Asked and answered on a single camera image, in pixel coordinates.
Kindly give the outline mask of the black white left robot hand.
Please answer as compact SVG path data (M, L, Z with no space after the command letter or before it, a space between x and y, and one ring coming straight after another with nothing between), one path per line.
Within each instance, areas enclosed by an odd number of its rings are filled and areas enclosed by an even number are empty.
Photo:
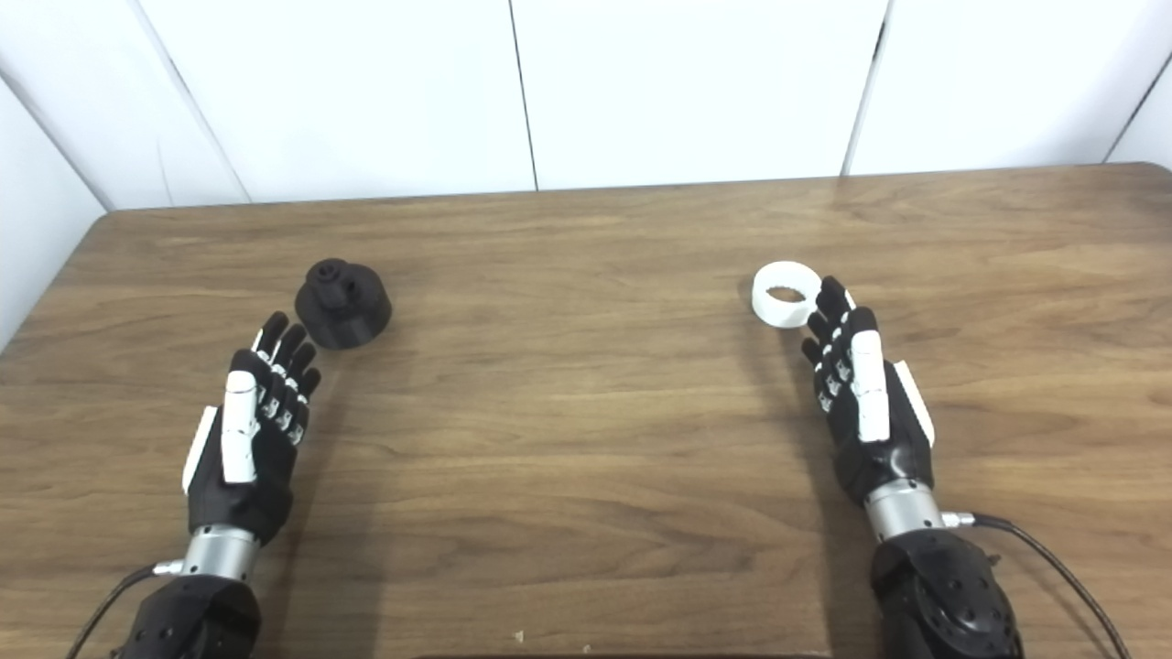
M305 327L281 311L232 354L222 400L202 409L180 473L190 534L230 526L268 544L288 521L289 481L321 380L315 355Z

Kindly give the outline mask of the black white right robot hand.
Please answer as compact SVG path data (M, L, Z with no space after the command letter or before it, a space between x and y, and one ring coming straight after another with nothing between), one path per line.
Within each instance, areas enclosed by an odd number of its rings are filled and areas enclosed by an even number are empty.
M934 485L935 429L911 367L884 354L874 310L825 276L802 351L833 446L839 488L863 505L895 481Z

